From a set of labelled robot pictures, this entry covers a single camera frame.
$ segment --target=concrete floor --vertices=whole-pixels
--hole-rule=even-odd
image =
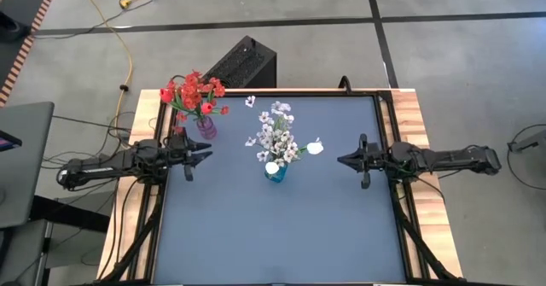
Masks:
[[[118,0],[96,0],[106,16]],[[485,14],[546,10],[546,0],[377,0],[382,16]],[[116,26],[164,25],[315,17],[370,17],[368,0],[158,0],[124,14]],[[54,0],[43,29],[100,22],[87,0]],[[474,20],[385,24],[400,87],[416,88],[433,149],[471,143],[497,150],[505,166],[506,142],[527,125],[546,122],[546,19]],[[355,87],[387,87],[372,24],[287,26],[123,34],[135,62],[124,111],[134,110],[140,89],[161,87],[173,74],[206,71],[244,35],[278,52],[279,87],[336,86],[341,75]],[[9,105],[49,100],[59,115],[108,123],[125,78],[127,60],[111,34],[38,40],[26,60]],[[131,116],[121,120],[131,125]],[[46,155],[96,152],[105,131],[54,120]],[[113,142],[107,146],[113,149]],[[531,149],[513,157],[514,169],[546,186],[544,158]],[[69,197],[42,172],[38,193]],[[442,180],[462,270],[469,280],[542,285],[546,278],[544,192],[518,184],[507,167],[495,177],[460,173]],[[108,190],[95,196],[103,198]],[[81,236],[83,248],[55,257],[76,259],[100,237]],[[70,275],[94,272],[74,267]],[[58,271],[57,281],[72,281]]]

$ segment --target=wooden table edge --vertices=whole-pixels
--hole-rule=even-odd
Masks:
[[[397,115],[398,129],[400,130],[400,135],[403,141],[414,143],[417,146],[427,148],[428,139],[427,133],[425,130],[423,118],[421,115],[421,109],[419,107],[419,102],[417,95],[414,89],[380,89],[380,88],[357,88],[352,89],[353,92],[373,92],[373,91],[384,91],[389,90],[392,93],[392,98],[394,102],[394,108]],[[251,93],[251,92],[342,92],[346,91],[345,89],[329,89],[329,88],[285,88],[285,89],[227,89],[227,92],[230,93]],[[133,127],[131,130],[130,143],[144,139],[144,138],[153,138],[154,131],[150,129],[150,126],[155,125],[153,118],[157,117],[157,113],[160,108],[160,99],[159,99],[159,90],[142,90],[139,96],[138,104],[136,107],[135,119],[133,121]],[[386,113],[386,108],[381,108],[383,111],[383,120],[387,130],[387,139],[388,142],[392,142],[392,130],[391,123]],[[166,132],[168,131],[168,125],[170,122],[170,110],[166,111],[166,117],[163,122],[163,137],[166,137]],[[436,175],[424,175],[426,181],[431,184],[434,184],[439,188],[439,181]],[[119,181],[119,191],[116,195],[116,200],[119,204],[117,206],[117,224],[116,230],[119,231],[119,222],[120,222],[120,209],[121,203],[125,198],[127,189],[132,183],[130,178],[122,178]],[[137,227],[137,216],[140,210],[140,204],[142,202],[142,190],[143,186],[137,184],[135,188],[131,191],[131,195],[127,201],[126,209],[124,212],[124,232],[123,238],[120,245],[120,257],[123,256],[125,250],[131,245]],[[450,230],[450,223],[447,218],[447,212],[445,210],[445,205],[442,202],[441,198],[435,194],[435,191],[427,187],[425,184],[420,184],[415,182],[412,184],[412,192],[414,194],[415,207],[417,210],[417,216],[420,222],[421,235],[429,248],[434,252],[434,254],[439,258],[439,260],[444,264],[444,266],[451,273],[456,276],[461,276],[461,267],[459,264],[458,256],[455,249],[455,244],[453,242],[453,237]],[[154,196],[153,200],[150,199],[150,204],[155,202]],[[110,248],[112,247],[112,237],[113,237],[113,219],[110,219],[110,226],[108,227],[108,232],[106,236],[106,241],[102,251],[101,262],[99,265],[99,271],[97,277],[99,276],[102,268],[107,262],[107,258],[110,254]],[[421,273],[419,272],[417,254],[415,251],[415,245],[411,242],[409,237],[406,234],[406,241],[408,242],[408,248],[411,258],[411,267],[414,272],[414,277],[420,277]],[[148,240],[142,245],[141,252],[139,254],[136,278],[142,278],[144,274],[144,267],[146,264],[146,259],[148,257]],[[117,243],[114,244],[114,251],[112,258],[116,257]],[[110,263],[107,266],[105,275],[107,275],[113,268],[113,261],[110,260]]]

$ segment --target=blue vase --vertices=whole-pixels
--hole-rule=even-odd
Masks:
[[[269,174],[265,172],[265,177],[269,179],[270,181],[280,183],[284,179],[284,174],[286,174],[288,169],[288,163],[285,164],[282,167],[279,167],[279,171],[277,171],[275,174]]]

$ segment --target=black box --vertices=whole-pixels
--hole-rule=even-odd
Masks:
[[[212,77],[229,89],[276,88],[276,52],[245,36],[205,74]]]

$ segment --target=vase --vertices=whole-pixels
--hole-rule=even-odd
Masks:
[[[265,172],[265,177],[269,179],[270,181],[280,183],[284,179],[284,174],[286,174],[288,169],[288,163],[284,166],[279,167],[279,171],[277,171],[275,174],[269,174]]]
[[[202,119],[196,121],[196,124],[199,133],[206,140],[212,140],[216,137],[216,126],[214,126],[214,122],[210,116],[203,116]]]

